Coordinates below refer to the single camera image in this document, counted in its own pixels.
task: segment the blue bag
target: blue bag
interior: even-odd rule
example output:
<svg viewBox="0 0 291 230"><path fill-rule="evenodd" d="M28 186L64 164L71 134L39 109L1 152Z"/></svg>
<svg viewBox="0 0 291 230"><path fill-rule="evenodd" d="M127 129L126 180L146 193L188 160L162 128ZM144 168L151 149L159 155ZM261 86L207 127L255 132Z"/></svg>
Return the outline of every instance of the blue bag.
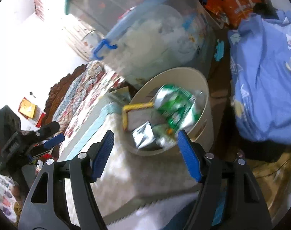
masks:
<svg viewBox="0 0 291 230"><path fill-rule="evenodd" d="M228 33L234 109L243 138L291 144L291 13L277 14Z"/></svg>

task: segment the white bucket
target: white bucket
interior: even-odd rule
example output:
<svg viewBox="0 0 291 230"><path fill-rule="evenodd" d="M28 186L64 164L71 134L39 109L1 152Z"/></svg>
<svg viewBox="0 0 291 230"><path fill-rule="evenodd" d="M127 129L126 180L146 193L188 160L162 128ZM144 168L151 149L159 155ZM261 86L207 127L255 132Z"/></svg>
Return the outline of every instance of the white bucket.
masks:
<svg viewBox="0 0 291 230"><path fill-rule="evenodd" d="M162 87L164 84L174 84L176 86L182 87L192 94L195 94L196 90L202 90L206 94L206 103L199 118L198 122L194 125L194 127L188 132L188 136L194 142L201 144L205 152L209 152L210 148L214 142L214 128L213 128L213 120L211 117L211 108L209 102L209 91L208 84L201 72L196 69L190 67L177 67L165 71L149 82L147 82L134 96L131 100L131 104L137 103L145 103L151 100L151 97L148 95L155 89ZM127 149L141 156L150 156L156 155L162 152L171 152L178 153L178 147L171 147L168 149L154 150L154 151L146 151L146 150L137 150L135 147L128 145Z"/></svg>

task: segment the silver foil wrapper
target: silver foil wrapper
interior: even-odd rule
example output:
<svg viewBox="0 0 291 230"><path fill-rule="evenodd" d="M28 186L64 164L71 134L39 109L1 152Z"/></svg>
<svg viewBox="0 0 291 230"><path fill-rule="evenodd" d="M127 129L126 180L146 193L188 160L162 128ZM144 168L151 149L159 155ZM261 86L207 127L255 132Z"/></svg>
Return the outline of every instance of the silver foil wrapper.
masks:
<svg viewBox="0 0 291 230"><path fill-rule="evenodd" d="M150 122L146 122L137 129L133 130L132 135L138 150L160 149L160 147L155 142L155 136L153 134Z"/></svg>

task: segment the white wall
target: white wall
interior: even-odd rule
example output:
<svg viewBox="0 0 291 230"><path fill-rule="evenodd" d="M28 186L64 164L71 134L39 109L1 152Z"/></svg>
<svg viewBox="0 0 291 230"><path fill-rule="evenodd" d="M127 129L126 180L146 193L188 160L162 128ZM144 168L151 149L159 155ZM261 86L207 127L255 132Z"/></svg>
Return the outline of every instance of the white wall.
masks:
<svg viewBox="0 0 291 230"><path fill-rule="evenodd" d="M21 24L35 12L34 0L1 0L0 37Z"/></svg>
<svg viewBox="0 0 291 230"><path fill-rule="evenodd" d="M18 113L22 98L43 110L50 88L85 63L33 13L33 5L32 0L0 3L0 108L7 104L16 112L22 129L31 126Z"/></svg>

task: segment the blue gripper pad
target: blue gripper pad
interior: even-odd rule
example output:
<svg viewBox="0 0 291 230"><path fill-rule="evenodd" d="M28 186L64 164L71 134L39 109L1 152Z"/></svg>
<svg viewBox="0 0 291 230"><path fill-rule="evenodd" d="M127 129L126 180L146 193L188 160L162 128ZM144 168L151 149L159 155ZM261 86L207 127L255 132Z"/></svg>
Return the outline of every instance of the blue gripper pad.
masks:
<svg viewBox="0 0 291 230"><path fill-rule="evenodd" d="M64 140L65 140L64 134L59 134L59 135L53 137L52 139L46 141L44 143L44 148L49 150L49 149L53 148L54 146L56 146L57 144L60 144Z"/></svg>
<svg viewBox="0 0 291 230"><path fill-rule="evenodd" d="M202 179L200 161L192 148L192 142L184 130L181 130L177 137L177 145L183 155L184 161L192 178L197 182Z"/></svg>
<svg viewBox="0 0 291 230"><path fill-rule="evenodd" d="M101 141L101 147L92 162L92 178L96 181L101 177L111 150L114 146L114 133L108 130Z"/></svg>

